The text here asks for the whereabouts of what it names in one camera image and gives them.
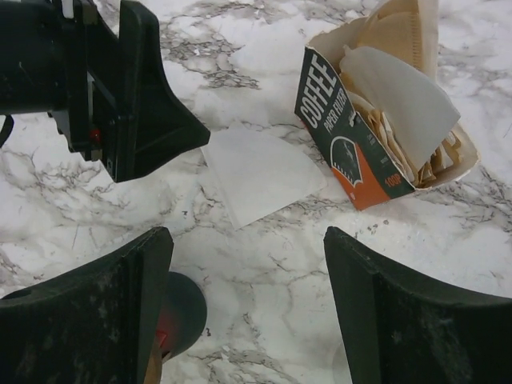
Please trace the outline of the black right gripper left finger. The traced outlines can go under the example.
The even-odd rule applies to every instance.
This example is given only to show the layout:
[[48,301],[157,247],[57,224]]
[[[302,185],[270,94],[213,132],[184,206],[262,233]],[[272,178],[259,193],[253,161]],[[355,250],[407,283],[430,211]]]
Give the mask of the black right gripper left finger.
[[173,251],[155,227],[1,300],[3,383],[142,383]]

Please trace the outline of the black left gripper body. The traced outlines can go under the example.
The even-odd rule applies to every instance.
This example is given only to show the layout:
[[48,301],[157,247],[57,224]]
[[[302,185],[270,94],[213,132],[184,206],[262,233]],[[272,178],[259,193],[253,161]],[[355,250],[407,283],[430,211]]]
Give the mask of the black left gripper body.
[[49,1],[63,50],[64,102],[48,113],[71,152],[85,160],[116,158],[119,106],[118,37],[93,1]]

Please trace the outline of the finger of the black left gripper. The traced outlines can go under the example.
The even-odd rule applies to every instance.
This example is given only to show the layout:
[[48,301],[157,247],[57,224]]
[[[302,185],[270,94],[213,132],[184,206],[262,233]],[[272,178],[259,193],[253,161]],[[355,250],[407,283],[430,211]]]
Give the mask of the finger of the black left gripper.
[[142,178],[189,150],[210,131],[175,96],[166,79],[157,17],[140,2],[122,1],[118,44],[119,115],[107,159],[116,182]]

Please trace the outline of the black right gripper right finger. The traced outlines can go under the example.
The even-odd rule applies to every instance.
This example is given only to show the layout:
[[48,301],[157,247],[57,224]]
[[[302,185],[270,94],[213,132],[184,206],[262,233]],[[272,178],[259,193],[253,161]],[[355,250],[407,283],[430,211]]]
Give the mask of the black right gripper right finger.
[[429,277],[336,227],[324,250],[353,382],[510,382],[509,298]]

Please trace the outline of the round wooden dripper base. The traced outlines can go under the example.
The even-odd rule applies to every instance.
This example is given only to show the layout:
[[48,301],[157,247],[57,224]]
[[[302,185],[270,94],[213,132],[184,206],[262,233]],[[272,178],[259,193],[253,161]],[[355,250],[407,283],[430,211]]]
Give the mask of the round wooden dripper base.
[[144,384],[159,384],[162,377],[162,353],[159,344],[153,344],[148,365],[146,368],[146,375]]

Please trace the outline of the coffee paper filter box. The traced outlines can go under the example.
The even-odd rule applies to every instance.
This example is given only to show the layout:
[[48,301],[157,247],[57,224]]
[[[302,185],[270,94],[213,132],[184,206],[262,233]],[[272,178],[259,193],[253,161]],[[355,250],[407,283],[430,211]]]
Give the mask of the coffee paper filter box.
[[319,34],[306,45],[295,113],[354,207],[428,190],[466,175],[479,153],[459,121],[421,168],[398,144],[384,112],[340,69],[345,48],[357,48],[369,16]]

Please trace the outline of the white filters in box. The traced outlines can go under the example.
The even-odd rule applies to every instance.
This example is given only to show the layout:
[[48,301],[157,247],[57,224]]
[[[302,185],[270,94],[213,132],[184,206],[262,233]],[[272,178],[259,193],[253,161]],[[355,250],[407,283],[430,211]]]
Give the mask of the white filters in box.
[[421,168],[448,136],[460,113],[437,83],[404,61],[369,46],[345,48],[340,69],[387,116],[398,144]]

